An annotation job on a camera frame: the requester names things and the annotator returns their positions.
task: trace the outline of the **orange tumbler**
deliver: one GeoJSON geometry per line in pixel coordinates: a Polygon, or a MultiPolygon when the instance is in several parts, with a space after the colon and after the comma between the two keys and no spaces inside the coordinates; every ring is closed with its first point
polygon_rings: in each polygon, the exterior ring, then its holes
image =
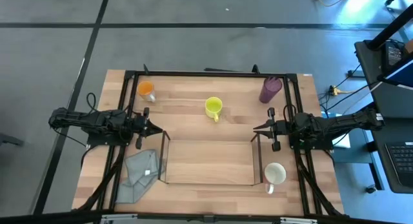
{"type": "Polygon", "coordinates": [[[137,93],[145,100],[155,102],[154,84],[150,81],[142,81],[137,86],[137,93]]]}

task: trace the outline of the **wooden table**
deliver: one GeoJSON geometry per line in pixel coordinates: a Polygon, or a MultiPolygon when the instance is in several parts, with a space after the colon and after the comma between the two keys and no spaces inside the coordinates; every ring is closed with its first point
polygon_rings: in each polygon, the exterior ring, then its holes
{"type": "MultiPolygon", "coordinates": [[[[103,91],[99,100],[99,110],[116,109],[121,93],[124,70],[109,70],[106,75],[103,91]]],[[[301,100],[305,112],[320,116],[317,93],[311,75],[297,75],[301,93],[301,100]]],[[[263,124],[267,119],[267,109],[274,107],[276,119],[283,119],[283,107],[286,104],[285,91],[279,93],[268,104],[258,101],[263,78],[240,77],[181,77],[181,76],[139,76],[139,81],[151,80],[155,84],[156,103],[143,101],[136,96],[134,111],[142,112],[145,107],[150,108],[149,118],[155,125],[168,132],[171,144],[175,141],[192,141],[191,144],[208,143],[211,145],[233,145],[236,142],[249,142],[254,133],[253,127],[263,124]],[[217,96],[223,101],[223,111],[219,123],[205,116],[205,99],[217,96]]],[[[132,82],[128,84],[129,97],[132,82]]],[[[264,184],[241,185],[236,179],[229,179],[227,185],[209,185],[193,183],[163,183],[158,180],[150,190],[135,204],[117,204],[116,211],[120,212],[148,212],[163,214],[244,214],[264,216],[302,216],[303,208],[297,180],[297,168],[294,153],[288,146],[285,136],[278,137],[281,142],[281,151],[273,152],[269,139],[261,138],[262,166],[271,162],[282,164],[287,171],[287,179],[275,188],[271,195],[265,192],[264,184]]],[[[134,141],[126,149],[125,157],[139,152],[134,147],[134,141]]],[[[143,140],[141,150],[160,150],[161,134],[150,136],[143,140]]],[[[206,155],[214,155],[216,147],[205,151],[206,155]]],[[[100,146],[88,153],[83,164],[73,208],[81,206],[100,183],[105,167],[107,146],[100,146]]],[[[331,159],[323,152],[312,151],[317,183],[328,200],[335,208],[343,212],[336,175],[331,159]]],[[[231,160],[230,166],[248,164],[246,158],[231,160]]],[[[207,163],[207,167],[214,164],[225,164],[225,159],[217,158],[213,162],[202,159],[185,163],[207,163]]],[[[125,180],[127,172],[123,165],[121,181],[125,180]]],[[[110,191],[109,185],[104,207],[108,206],[110,191]]],[[[310,187],[307,185],[307,194],[310,211],[314,211],[314,202],[310,187]]]]}

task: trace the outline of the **black desk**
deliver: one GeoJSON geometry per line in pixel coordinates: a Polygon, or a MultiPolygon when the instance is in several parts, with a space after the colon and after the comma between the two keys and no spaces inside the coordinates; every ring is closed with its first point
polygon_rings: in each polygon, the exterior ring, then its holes
{"type": "MultiPolygon", "coordinates": [[[[381,52],[371,51],[366,47],[364,42],[357,42],[356,54],[359,59],[361,68],[363,69],[367,83],[373,83],[377,81],[377,76],[381,71],[379,66],[381,64],[381,52]]],[[[375,91],[372,92],[372,97],[376,108],[384,116],[386,126],[380,131],[372,131],[375,146],[379,152],[383,168],[387,176],[390,189],[396,193],[409,193],[413,194],[413,188],[403,186],[399,183],[396,172],[394,171],[390,156],[385,148],[385,143],[397,142],[397,141],[413,141],[413,119],[399,119],[385,117],[390,112],[397,112],[397,105],[399,103],[399,97],[402,96],[406,99],[406,102],[413,101],[412,91],[403,89],[395,90],[393,85],[383,83],[375,91]]]]}

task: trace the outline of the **purple cup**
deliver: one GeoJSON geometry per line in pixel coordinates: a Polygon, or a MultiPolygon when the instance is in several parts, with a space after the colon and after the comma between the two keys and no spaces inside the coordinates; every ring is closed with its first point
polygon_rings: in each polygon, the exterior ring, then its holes
{"type": "Polygon", "coordinates": [[[283,82],[276,77],[265,78],[263,88],[259,94],[259,100],[262,103],[268,103],[281,90],[283,82]]]}

